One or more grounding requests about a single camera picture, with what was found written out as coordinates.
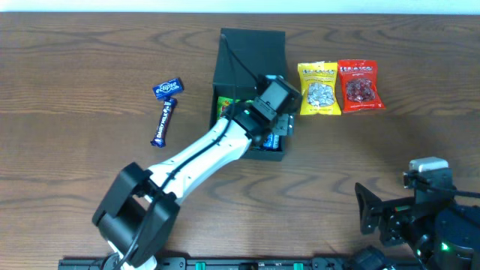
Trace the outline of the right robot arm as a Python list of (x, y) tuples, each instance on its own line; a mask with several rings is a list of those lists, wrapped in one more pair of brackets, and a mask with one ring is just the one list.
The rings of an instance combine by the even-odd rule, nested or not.
[(479, 194), (458, 190), (449, 168), (411, 169), (403, 183), (414, 195), (388, 201), (355, 184), (361, 233), (378, 230), (385, 247), (408, 245), (423, 269), (478, 269), (479, 207), (456, 198)]

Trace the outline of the blue cookie pack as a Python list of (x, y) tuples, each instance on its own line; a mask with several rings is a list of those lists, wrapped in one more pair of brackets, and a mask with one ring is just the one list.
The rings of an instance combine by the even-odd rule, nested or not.
[(262, 144), (262, 149), (266, 151), (277, 151), (280, 145), (280, 136), (270, 133)]

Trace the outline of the red Hacks candy bag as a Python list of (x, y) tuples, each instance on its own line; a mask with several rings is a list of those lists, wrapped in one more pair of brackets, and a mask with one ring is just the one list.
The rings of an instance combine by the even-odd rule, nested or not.
[(337, 62), (337, 69), (343, 95), (343, 113), (386, 108), (377, 91), (376, 61), (343, 59)]

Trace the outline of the yellow Hacks candy bag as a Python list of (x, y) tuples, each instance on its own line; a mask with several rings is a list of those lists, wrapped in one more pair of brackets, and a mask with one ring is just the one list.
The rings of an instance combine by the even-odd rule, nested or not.
[(332, 61), (299, 63), (297, 70), (302, 94), (299, 114), (340, 116), (341, 109), (335, 93), (338, 63)]

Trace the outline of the Haribo worms candy bag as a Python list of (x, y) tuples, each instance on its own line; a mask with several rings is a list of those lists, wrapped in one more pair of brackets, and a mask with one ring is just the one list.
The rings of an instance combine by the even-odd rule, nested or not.
[(230, 115), (230, 106), (232, 105), (232, 103), (235, 103), (235, 104), (238, 104), (238, 103), (252, 104), (253, 100), (248, 100), (248, 99), (233, 100), (232, 98), (220, 96), (217, 99), (217, 112), (216, 112), (216, 116), (217, 116), (216, 119), (217, 120)]

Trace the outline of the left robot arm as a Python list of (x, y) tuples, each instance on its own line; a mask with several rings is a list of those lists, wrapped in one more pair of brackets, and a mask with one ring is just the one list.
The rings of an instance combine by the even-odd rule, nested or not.
[(234, 100), (215, 125), (177, 155), (143, 169), (133, 162), (115, 177), (92, 223), (118, 254), (115, 269), (154, 269), (184, 199), (212, 174), (262, 144), (302, 94), (280, 76), (263, 76), (252, 102)]

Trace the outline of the blue eclipse gum pack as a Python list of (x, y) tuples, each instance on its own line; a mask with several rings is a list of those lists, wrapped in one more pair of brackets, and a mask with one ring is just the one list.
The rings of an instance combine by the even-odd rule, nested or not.
[(183, 92), (185, 87), (179, 77), (162, 82), (152, 88), (157, 100), (165, 100), (173, 95)]

